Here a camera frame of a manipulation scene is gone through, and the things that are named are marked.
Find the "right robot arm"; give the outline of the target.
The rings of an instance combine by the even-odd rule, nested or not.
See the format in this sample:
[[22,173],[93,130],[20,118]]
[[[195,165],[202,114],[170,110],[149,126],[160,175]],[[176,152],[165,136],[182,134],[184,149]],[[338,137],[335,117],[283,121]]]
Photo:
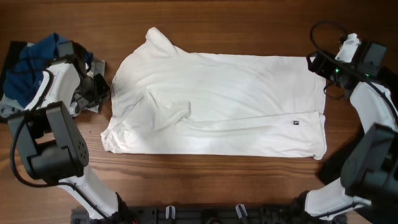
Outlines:
[[371,223],[397,222],[397,75],[382,65],[386,46],[343,36],[338,54],[317,50],[308,68],[344,89],[363,135],[351,145],[340,176],[282,207],[265,206],[264,223],[346,223],[357,211]]

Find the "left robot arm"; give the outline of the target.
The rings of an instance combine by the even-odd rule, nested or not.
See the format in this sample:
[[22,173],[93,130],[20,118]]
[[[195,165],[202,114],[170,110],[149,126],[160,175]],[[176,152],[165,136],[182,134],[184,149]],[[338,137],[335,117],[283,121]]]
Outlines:
[[134,223],[119,194],[89,166],[88,146],[69,112],[109,97],[94,61],[80,44],[53,35],[23,47],[4,69],[4,95],[22,106],[7,118],[11,169],[24,185],[59,187],[72,195],[86,209],[85,215],[73,213],[72,223]]

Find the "white t-shirt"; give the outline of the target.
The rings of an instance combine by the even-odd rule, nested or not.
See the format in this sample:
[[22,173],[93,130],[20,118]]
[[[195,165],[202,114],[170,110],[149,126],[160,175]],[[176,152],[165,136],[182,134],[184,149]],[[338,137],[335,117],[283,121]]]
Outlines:
[[113,78],[101,140],[115,154],[319,160],[325,84],[304,57],[188,53],[153,27]]

